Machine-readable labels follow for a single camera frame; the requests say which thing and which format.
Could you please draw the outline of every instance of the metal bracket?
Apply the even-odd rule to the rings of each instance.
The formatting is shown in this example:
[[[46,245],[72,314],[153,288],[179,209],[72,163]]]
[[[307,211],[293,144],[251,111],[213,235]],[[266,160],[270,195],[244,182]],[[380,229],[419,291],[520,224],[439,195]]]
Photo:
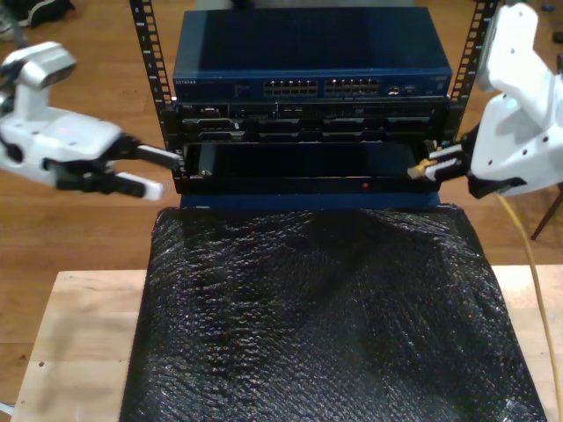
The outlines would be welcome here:
[[[477,77],[479,58],[485,43],[486,31],[499,5],[499,0],[477,0],[467,34],[464,52],[451,91],[450,115],[444,131],[444,141],[455,141],[464,118],[469,96]]]
[[[129,0],[137,39],[143,53],[144,68],[149,78],[150,92],[157,110],[160,130],[168,147],[168,134],[162,111],[172,106],[172,93],[166,75],[165,59],[158,38],[157,21],[151,0]]]

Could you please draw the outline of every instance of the chair leg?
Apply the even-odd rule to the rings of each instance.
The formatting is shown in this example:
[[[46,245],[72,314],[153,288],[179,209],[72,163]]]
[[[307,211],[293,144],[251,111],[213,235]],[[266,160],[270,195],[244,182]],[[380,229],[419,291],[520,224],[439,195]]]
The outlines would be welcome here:
[[[536,240],[536,238],[542,232],[542,230],[547,225],[547,223],[552,219],[553,215],[557,211],[557,208],[559,208],[559,206],[561,205],[562,202],[563,202],[563,192],[560,193],[559,196],[557,197],[557,199],[555,200],[555,202],[553,202],[553,205],[549,208],[549,210],[547,211],[547,214],[545,215],[543,220],[537,226],[536,231],[534,231],[534,234],[531,235],[531,240]]]

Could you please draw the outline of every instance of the robotic hand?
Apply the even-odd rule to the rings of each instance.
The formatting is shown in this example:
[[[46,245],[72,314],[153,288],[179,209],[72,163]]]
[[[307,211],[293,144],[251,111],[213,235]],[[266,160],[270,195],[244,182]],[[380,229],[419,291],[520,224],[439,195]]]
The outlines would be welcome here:
[[[533,50],[537,21],[526,4],[499,9],[477,79],[482,90],[503,94],[488,103],[480,124],[460,143],[410,169],[412,178],[465,175],[476,198],[497,191],[518,195],[563,181],[563,83]]]
[[[143,145],[113,123],[48,106],[51,87],[76,63],[60,44],[45,42],[13,52],[0,66],[6,79],[0,90],[15,85],[15,96],[0,91],[0,168],[62,190],[160,199],[162,184],[116,174],[113,162],[140,159],[173,168],[179,156]]]

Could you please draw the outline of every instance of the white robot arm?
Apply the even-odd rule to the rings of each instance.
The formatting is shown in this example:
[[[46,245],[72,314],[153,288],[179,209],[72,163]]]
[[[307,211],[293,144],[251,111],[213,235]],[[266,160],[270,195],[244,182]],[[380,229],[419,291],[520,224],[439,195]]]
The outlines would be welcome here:
[[[467,175],[478,198],[517,195],[563,181],[563,83],[533,50],[537,14],[527,4],[503,6],[489,28],[479,63],[484,91],[503,92],[486,106],[462,142],[430,156],[413,177]]]
[[[15,85],[15,96],[0,91],[0,168],[57,189],[158,200],[161,184],[116,174],[113,162],[141,159],[173,168],[179,156],[143,145],[113,123],[49,107],[51,87],[76,63],[60,44],[45,42],[13,52],[0,66],[1,89]]]

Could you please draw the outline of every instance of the yellow cable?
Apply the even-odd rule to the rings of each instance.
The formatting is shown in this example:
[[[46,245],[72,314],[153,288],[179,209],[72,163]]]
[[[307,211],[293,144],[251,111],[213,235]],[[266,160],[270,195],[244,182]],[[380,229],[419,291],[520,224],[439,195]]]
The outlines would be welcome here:
[[[549,349],[549,357],[552,361],[552,370],[553,370],[553,381],[555,382],[555,396],[557,397],[557,407],[559,411],[559,422],[563,422],[563,400],[561,399],[561,388],[559,384],[559,371],[557,369],[557,360],[555,357],[555,350],[553,348],[553,340],[552,334],[549,330],[549,323],[547,322],[547,315],[545,314],[545,305],[544,305],[544,297],[542,296],[542,289],[539,286],[539,278],[537,276],[537,269],[536,269],[536,261],[534,259],[534,255],[531,251],[530,241],[528,240],[528,235],[526,235],[526,230],[518,216],[516,215],[514,209],[508,204],[507,200],[501,197],[498,193],[495,194],[496,199],[499,200],[502,207],[506,210],[507,214],[510,216],[510,219],[515,224],[522,241],[524,243],[524,248],[526,250],[526,257],[528,257],[528,262],[530,264],[531,270],[531,277],[534,279],[534,287],[536,288],[536,297],[537,297],[537,306],[539,307],[539,313],[542,316],[542,322],[544,323],[544,331],[545,331],[545,339],[547,340],[547,347]]]

